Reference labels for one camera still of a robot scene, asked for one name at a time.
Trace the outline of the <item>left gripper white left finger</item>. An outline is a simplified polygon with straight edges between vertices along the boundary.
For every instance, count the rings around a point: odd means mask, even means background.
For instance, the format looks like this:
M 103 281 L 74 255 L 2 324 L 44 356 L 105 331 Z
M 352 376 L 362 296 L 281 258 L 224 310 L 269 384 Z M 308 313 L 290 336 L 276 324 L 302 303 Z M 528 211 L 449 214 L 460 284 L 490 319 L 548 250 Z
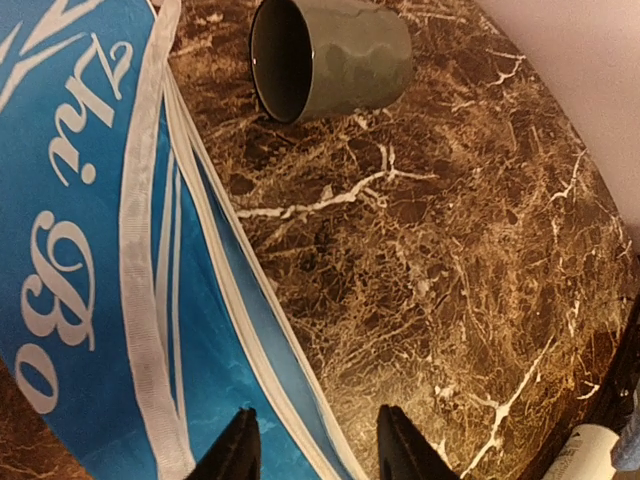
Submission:
M 261 439 L 256 411 L 240 409 L 187 480 L 258 480 Z

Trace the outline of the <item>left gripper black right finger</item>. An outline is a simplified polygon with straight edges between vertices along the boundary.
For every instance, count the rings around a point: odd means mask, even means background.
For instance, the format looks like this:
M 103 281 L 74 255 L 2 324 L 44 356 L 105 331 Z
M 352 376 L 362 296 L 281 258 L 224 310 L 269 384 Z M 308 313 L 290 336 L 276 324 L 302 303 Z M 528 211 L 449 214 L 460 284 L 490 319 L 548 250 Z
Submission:
M 377 442 L 382 480 L 460 479 L 398 406 L 380 407 Z

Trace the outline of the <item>blue racket cover bag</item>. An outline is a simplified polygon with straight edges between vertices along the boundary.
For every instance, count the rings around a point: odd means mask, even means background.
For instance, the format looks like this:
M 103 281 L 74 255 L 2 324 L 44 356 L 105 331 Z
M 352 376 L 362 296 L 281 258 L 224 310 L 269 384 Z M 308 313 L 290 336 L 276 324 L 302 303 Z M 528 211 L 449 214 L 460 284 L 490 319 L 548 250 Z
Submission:
M 97 479 L 183 479 L 241 410 L 265 479 L 365 473 L 167 57 L 181 5 L 1 5 L 1 355 Z

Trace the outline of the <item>white shuttlecock tube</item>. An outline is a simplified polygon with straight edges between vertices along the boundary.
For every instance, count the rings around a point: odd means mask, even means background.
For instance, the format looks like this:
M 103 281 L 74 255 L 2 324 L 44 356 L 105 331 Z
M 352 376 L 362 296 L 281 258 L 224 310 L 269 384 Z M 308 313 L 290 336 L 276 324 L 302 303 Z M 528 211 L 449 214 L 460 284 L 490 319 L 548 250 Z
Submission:
M 611 464 L 611 450 L 618 439 L 618 434 L 600 425 L 576 426 L 542 479 L 613 479 L 616 469 Z

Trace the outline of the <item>grey tube cap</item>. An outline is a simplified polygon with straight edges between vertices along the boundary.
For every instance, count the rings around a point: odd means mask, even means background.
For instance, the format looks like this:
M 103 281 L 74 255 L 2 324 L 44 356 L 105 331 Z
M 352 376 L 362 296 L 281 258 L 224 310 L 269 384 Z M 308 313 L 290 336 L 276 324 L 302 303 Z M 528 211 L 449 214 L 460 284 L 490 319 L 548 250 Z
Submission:
M 367 1 L 264 1 L 249 55 L 260 103 L 285 124 L 384 108 L 413 72 L 406 23 Z

